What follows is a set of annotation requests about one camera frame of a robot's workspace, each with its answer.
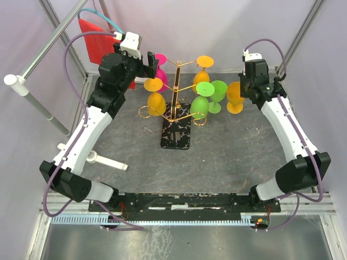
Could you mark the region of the pink wine glass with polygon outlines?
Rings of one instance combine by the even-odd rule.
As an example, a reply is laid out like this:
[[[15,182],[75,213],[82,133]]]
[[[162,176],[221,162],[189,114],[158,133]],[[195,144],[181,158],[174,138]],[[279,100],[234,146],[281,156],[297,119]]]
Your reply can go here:
[[[167,77],[165,71],[161,68],[161,66],[166,63],[167,58],[166,58],[165,55],[159,54],[159,53],[156,53],[155,57],[158,60],[156,77],[161,79],[161,81],[163,83],[161,89],[159,90],[159,92],[161,93],[161,92],[163,92],[163,91],[165,91],[167,89],[166,85],[168,85],[168,77]]]

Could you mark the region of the orange wine glass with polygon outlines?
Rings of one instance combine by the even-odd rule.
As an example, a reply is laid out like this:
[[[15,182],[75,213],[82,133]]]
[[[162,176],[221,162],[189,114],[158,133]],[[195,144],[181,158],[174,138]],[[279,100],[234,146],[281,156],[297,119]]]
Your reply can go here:
[[[193,85],[198,85],[201,82],[210,82],[209,74],[206,72],[207,68],[214,65],[214,60],[210,56],[202,55],[196,60],[197,65],[201,67],[201,71],[198,72],[193,80]]]
[[[147,108],[150,115],[160,116],[166,111],[166,102],[164,97],[159,93],[163,82],[159,78],[147,79],[144,82],[144,88],[151,94],[147,99]]]
[[[227,110],[231,114],[239,114],[243,110],[245,98],[241,97],[240,82],[233,82],[227,89]]]

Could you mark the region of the green wine glass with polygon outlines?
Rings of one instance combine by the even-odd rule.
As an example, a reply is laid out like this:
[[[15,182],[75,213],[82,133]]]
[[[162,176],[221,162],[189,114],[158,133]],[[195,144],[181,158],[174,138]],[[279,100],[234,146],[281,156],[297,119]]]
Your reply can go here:
[[[203,119],[208,114],[209,101],[207,97],[215,93],[215,87],[209,82],[200,82],[196,86],[197,94],[190,107],[190,113],[194,119]]]
[[[224,99],[226,95],[228,85],[220,80],[215,80],[211,84],[214,86],[215,92],[210,97],[211,102],[209,103],[208,111],[209,113],[217,114],[221,111],[220,102]]]

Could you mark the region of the orange wine glass front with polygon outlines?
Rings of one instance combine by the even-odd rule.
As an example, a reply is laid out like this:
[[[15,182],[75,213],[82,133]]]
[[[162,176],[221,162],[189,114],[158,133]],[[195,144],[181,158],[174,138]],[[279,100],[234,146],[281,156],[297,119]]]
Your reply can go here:
[[[214,65],[214,60],[210,56],[202,55],[196,60],[197,65],[201,67],[201,71],[198,72],[193,80],[193,85],[198,85],[201,82],[210,82],[209,74],[206,72],[207,68]]]

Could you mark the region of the green wine glass front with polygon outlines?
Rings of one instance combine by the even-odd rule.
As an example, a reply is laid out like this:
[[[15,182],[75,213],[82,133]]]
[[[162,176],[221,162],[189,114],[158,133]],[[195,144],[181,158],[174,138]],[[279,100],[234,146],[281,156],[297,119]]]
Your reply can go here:
[[[203,119],[208,114],[209,101],[207,97],[215,93],[215,87],[209,82],[200,82],[196,86],[197,94],[190,107],[190,113],[194,119]]]

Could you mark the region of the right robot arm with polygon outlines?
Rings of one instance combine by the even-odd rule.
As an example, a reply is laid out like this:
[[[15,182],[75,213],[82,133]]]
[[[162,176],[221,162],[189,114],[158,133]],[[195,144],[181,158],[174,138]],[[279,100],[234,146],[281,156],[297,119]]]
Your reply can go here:
[[[296,119],[281,79],[269,80],[267,62],[258,53],[243,57],[244,68],[239,74],[240,96],[250,99],[273,127],[284,150],[286,164],[273,179],[256,185],[248,198],[253,211],[262,211],[268,200],[285,198],[292,193],[317,187],[319,202],[323,198],[322,180],[331,163],[327,152],[319,152]]]

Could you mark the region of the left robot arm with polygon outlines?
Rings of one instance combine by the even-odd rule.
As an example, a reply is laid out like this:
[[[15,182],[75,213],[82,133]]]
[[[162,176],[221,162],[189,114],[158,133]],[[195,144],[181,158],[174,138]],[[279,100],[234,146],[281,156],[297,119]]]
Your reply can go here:
[[[129,85],[136,77],[155,78],[158,67],[153,52],[148,52],[149,63],[145,65],[139,50],[121,49],[118,44],[114,48],[115,52],[102,57],[100,76],[86,103],[87,114],[64,150],[52,161],[43,161],[39,168],[53,191],[75,202],[98,200],[107,211],[115,211],[119,207],[118,190],[80,174],[91,149],[125,102]]]

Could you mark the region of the red cloth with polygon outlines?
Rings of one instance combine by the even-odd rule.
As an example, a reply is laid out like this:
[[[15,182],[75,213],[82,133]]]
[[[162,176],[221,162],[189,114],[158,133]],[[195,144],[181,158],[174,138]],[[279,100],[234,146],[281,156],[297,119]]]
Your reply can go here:
[[[79,26],[82,33],[87,33],[90,31],[100,31],[106,32],[97,25],[87,22],[82,18],[78,19]],[[85,44],[89,56],[89,60],[97,65],[101,64],[102,58],[114,52],[114,44],[120,43],[120,40],[117,40],[115,37],[106,36],[106,35],[87,35],[84,37]]]

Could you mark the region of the blue clothes hanger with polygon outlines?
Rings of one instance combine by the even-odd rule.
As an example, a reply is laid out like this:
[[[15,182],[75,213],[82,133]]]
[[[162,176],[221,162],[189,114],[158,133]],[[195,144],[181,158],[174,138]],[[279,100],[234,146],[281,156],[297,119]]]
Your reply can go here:
[[[95,3],[95,1],[92,1],[93,7],[92,8],[82,8],[78,14],[77,14],[77,18],[80,19],[81,18],[81,13],[82,12],[89,12],[92,14],[95,14],[96,16],[98,16],[99,18],[101,18],[102,20],[104,20],[109,28],[109,31],[111,33],[115,33],[115,32],[119,32],[124,34],[124,31],[120,28],[120,26],[118,26],[114,21],[112,21],[112,19],[110,18],[110,15],[108,13],[108,10],[106,8],[106,4],[104,1],[101,1],[100,3],[100,7],[101,7],[101,12],[98,10],[97,5]]]

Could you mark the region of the white clothes stand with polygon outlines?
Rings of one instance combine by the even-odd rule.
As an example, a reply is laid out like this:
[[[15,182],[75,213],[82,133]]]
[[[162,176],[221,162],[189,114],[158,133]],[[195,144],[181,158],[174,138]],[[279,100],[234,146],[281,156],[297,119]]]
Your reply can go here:
[[[47,108],[41,104],[36,97],[25,86],[29,81],[38,86],[38,90],[47,90],[49,94],[54,98],[58,98],[58,94],[62,91],[62,87],[70,84],[73,93],[79,99],[78,92],[70,80],[67,72],[67,56],[73,56],[75,50],[73,48],[74,41],[78,38],[85,37],[87,35],[106,35],[114,37],[114,34],[110,31],[90,31],[75,38],[69,38],[67,42],[62,42],[64,52],[61,56],[53,58],[47,61],[46,66],[42,67],[38,73],[35,72],[37,66],[45,59],[47,53],[51,50],[54,44],[65,35],[65,30],[71,24],[71,22],[77,17],[78,12],[84,7],[86,1],[78,1],[73,8],[66,14],[65,18],[56,24],[56,27],[49,39],[44,45],[37,51],[35,56],[28,62],[25,68],[19,75],[6,74],[4,77],[4,83],[13,89],[19,96],[25,98],[39,113],[41,113],[47,121],[49,121],[60,133],[68,137],[71,135],[71,131],[68,130],[61,121],[59,121]]]

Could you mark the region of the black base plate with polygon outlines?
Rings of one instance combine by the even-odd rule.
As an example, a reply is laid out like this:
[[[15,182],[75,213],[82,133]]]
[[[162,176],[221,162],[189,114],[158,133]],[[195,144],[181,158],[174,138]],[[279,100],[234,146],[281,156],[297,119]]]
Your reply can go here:
[[[280,203],[275,200],[260,201],[250,194],[237,193],[121,193],[118,204],[105,204],[111,212],[132,215],[138,212],[226,211],[233,213],[278,213]]]

